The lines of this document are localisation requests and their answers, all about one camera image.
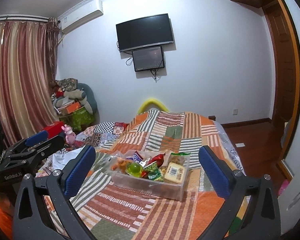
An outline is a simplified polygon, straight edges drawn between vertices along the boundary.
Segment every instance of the orange box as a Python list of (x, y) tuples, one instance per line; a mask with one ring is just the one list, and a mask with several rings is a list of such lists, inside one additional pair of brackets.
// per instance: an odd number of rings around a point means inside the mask
[(71, 114), (72, 112), (74, 112), (75, 110), (79, 109), (80, 103), (79, 102), (75, 102), (69, 106), (66, 106), (64, 108), (59, 108), (59, 111), (61, 112), (62, 115), (66, 115), (66, 114)]

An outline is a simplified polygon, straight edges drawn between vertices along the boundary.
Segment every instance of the wooden door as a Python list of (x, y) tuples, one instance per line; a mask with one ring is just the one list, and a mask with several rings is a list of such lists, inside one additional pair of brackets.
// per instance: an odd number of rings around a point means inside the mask
[(293, 113), (296, 91), (296, 65), (291, 35), (280, 5), (264, 9), (275, 58), (275, 99), (272, 123), (282, 126)]

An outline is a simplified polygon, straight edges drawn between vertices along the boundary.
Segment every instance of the wall-mounted tv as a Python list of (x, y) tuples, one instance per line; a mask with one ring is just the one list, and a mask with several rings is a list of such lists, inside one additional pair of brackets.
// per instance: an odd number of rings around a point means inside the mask
[(120, 52), (174, 42), (168, 14), (119, 23), (116, 28)]

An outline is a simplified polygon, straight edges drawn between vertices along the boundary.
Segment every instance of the television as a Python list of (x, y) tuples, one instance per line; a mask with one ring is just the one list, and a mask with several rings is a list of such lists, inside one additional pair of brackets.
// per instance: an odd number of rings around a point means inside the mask
[(120, 52), (174, 42), (168, 14), (119, 23), (116, 28)]
[(164, 55), (161, 46), (132, 51), (134, 71), (164, 68)]

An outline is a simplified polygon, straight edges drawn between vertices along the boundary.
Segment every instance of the wall-mounted air conditioner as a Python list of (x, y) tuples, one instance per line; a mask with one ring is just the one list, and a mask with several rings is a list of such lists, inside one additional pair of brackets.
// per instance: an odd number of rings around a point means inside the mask
[(93, 0), (88, 2), (61, 19), (62, 32), (69, 33), (101, 15), (103, 15), (102, 1)]

